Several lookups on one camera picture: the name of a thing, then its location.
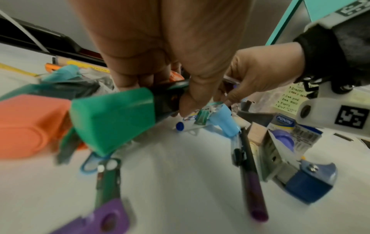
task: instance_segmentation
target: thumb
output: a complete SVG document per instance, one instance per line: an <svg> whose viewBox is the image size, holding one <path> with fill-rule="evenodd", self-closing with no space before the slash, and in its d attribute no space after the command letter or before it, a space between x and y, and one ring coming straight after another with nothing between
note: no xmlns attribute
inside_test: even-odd
<svg viewBox="0 0 370 234"><path fill-rule="evenodd" d="M223 72L212 77L192 76L189 89L180 99L180 115L185 117L204 107L216 93L222 77Z"/></svg>
<svg viewBox="0 0 370 234"><path fill-rule="evenodd" d="M239 103L243 98L248 97L252 93L254 93L254 89L250 82L248 82L248 79L244 79L238 87L228 93L224 103L226 106L231 106L234 103Z"/></svg>

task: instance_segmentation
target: white table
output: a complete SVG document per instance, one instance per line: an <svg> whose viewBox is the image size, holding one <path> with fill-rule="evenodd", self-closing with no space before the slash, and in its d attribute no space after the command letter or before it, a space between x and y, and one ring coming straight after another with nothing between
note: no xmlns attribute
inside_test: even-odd
<svg viewBox="0 0 370 234"><path fill-rule="evenodd" d="M39 62L41 69L45 61ZM9 65L22 69L20 64ZM270 220L260 224L245 211L230 140L206 129L177 133L172 127L179 119L163 121L117 153L123 160L121 196L136 217L128 233L370 232L370 150L358 140L325 131L305 154L315 163L334 162L339 170L333 190L315 204L301 203L273 182L262 183ZM79 172L88 153L77 152L60 167L51 156L0 161L0 234L47 234L92 212L96 175Z"/></svg>

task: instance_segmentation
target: pen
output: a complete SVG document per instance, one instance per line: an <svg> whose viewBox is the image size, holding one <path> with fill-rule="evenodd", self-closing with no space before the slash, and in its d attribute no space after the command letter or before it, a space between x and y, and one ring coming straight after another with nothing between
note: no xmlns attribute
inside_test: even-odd
<svg viewBox="0 0 370 234"><path fill-rule="evenodd" d="M269 215L263 198L262 188L247 132L248 130L243 128L239 133L242 152L244 154L244 160L240 162L239 166L241 170L244 196L251 216L259 222L266 222L269 219Z"/></svg>

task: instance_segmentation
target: black sleeve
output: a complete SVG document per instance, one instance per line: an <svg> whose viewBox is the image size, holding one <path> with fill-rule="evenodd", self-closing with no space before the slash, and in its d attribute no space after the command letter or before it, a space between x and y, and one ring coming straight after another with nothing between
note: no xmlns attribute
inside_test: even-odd
<svg viewBox="0 0 370 234"><path fill-rule="evenodd" d="M295 40L304 51L303 75L340 84L370 84L370 11L325 29L316 25Z"/></svg>

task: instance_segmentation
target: purple marker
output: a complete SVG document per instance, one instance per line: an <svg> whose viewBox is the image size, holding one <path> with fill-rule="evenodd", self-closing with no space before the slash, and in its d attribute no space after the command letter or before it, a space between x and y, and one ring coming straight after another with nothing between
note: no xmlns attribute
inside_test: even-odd
<svg viewBox="0 0 370 234"><path fill-rule="evenodd" d="M72 222L50 234L124 234L130 221L119 198L113 199L86 218L76 218Z"/></svg>
<svg viewBox="0 0 370 234"><path fill-rule="evenodd" d="M242 151L246 154L246 159L240 164L240 170L247 207L255 220L266 222L269 219L269 215L267 213L265 199L263 198L253 153L249 144L247 130L243 128L239 136L241 139Z"/></svg>

